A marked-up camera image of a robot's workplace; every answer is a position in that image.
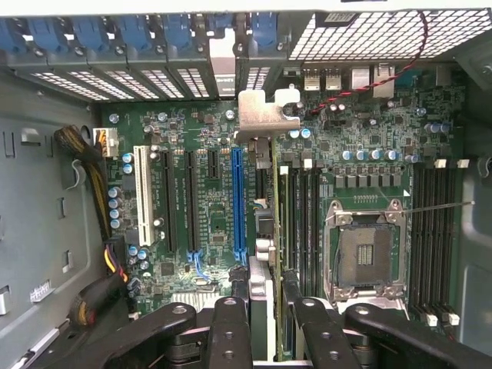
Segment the white expansion slot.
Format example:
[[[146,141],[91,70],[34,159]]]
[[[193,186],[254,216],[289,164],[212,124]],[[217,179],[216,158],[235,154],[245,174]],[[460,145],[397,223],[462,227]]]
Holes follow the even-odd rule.
[[[133,147],[140,246],[151,246],[155,242],[150,153],[150,147],[147,145]]]

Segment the short black expansion slot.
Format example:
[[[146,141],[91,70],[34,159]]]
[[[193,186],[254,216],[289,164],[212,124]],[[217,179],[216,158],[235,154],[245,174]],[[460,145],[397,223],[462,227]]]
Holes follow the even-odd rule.
[[[212,180],[220,178],[219,154],[215,149],[208,150],[208,177]]]

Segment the black open PC case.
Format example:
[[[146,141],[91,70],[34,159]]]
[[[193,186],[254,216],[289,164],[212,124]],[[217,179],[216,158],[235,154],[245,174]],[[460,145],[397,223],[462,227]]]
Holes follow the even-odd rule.
[[[461,213],[460,325],[390,311],[492,357],[492,0],[0,0],[0,369],[46,369],[148,315],[106,261],[93,135],[112,103],[106,71],[163,68],[187,94],[179,70],[196,68],[225,96],[255,66],[445,63],[467,78],[462,193],[476,202]],[[281,291],[282,360],[253,369],[313,369]]]

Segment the silver chipset heat sink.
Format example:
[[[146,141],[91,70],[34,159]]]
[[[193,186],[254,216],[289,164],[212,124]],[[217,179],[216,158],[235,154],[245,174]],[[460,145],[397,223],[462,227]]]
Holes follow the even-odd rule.
[[[172,303],[184,303],[193,306],[195,309],[200,310],[204,305],[212,298],[219,297],[218,292],[213,291],[188,291],[178,292],[171,295]]]

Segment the CPU socket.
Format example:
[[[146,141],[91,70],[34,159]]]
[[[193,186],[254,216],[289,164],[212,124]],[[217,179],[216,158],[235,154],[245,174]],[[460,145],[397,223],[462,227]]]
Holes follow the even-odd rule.
[[[324,219],[324,293],[333,302],[402,298],[406,289],[407,216],[402,200],[380,209],[331,202]]]

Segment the green motherboard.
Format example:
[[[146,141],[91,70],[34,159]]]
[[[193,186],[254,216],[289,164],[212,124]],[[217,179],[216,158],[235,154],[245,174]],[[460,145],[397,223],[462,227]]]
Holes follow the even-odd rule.
[[[191,88],[183,93],[163,68],[132,71],[116,68],[105,72],[104,82],[112,103],[103,111],[104,124],[93,131],[102,148],[108,176],[108,220],[114,243],[106,249],[112,270],[121,270],[128,282],[131,310],[149,314],[171,302],[171,295],[188,291],[231,290],[230,273],[249,267],[255,234],[255,173],[248,145],[238,142],[238,96],[209,95],[201,71],[182,68],[179,75]],[[311,176],[317,164],[320,176],[320,288],[324,293],[324,219],[332,201],[344,208],[380,209],[389,200],[402,200],[404,210],[413,209],[413,166],[421,166],[421,208],[427,207],[424,169],[434,175],[434,205],[437,173],[445,168],[446,197],[450,202],[451,162],[463,158],[460,113],[466,101],[467,78],[451,63],[418,65],[400,72],[392,65],[330,65],[326,68],[288,67],[274,70],[255,66],[248,71],[245,90],[262,90],[268,102],[281,89],[297,90],[299,101],[284,107],[289,117],[299,118],[297,129],[277,138],[278,164],[289,167],[289,266],[291,260],[291,171],[299,168],[299,251],[301,252],[300,176],[310,168],[309,193],[309,293],[312,291],[311,261]],[[154,208],[155,242],[139,245],[133,147],[150,147],[151,188]],[[233,194],[231,150],[243,151],[244,216],[246,220],[247,264],[234,259]],[[220,178],[208,177],[208,150],[219,154]],[[165,207],[161,184],[161,153],[171,151],[174,159],[176,225],[178,245],[168,251]],[[198,166],[200,223],[200,264],[188,260],[188,229],[185,199],[185,151],[194,151]],[[434,315],[435,225],[433,212],[430,306]],[[424,271],[424,220],[421,216],[421,323],[426,325],[422,307]],[[406,289],[404,302],[411,312],[412,214],[407,216]],[[430,327],[453,334],[447,302],[450,261],[449,208],[444,209],[441,304],[444,322]]]

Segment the thin metal locking lever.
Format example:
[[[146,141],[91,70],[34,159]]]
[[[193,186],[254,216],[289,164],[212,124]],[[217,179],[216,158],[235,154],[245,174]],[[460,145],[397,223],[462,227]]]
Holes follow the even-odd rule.
[[[422,208],[413,208],[413,209],[401,210],[401,211],[397,211],[397,214],[403,215],[403,214],[413,214],[413,213],[425,212],[425,211],[443,210],[443,209],[448,209],[448,208],[460,208],[460,207],[465,207],[465,206],[474,206],[475,204],[476,204],[475,201],[454,202],[454,203],[448,203],[448,204],[432,205],[432,206],[427,206],[427,207],[422,207]]]

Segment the metal socket cover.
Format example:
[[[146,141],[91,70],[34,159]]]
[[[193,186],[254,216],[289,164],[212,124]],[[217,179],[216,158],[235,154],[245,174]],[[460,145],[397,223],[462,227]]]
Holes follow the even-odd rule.
[[[340,313],[355,304],[371,304],[382,309],[407,313],[404,292],[401,286],[390,286],[362,290],[357,288],[336,288],[331,303]]]

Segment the blue expansion slot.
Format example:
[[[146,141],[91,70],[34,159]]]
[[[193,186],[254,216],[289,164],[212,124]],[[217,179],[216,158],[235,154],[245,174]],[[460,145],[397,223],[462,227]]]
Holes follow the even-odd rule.
[[[242,264],[247,264],[246,230],[244,216],[244,168],[243,151],[240,148],[231,150],[231,179],[233,194],[233,231],[234,231],[234,259]]]

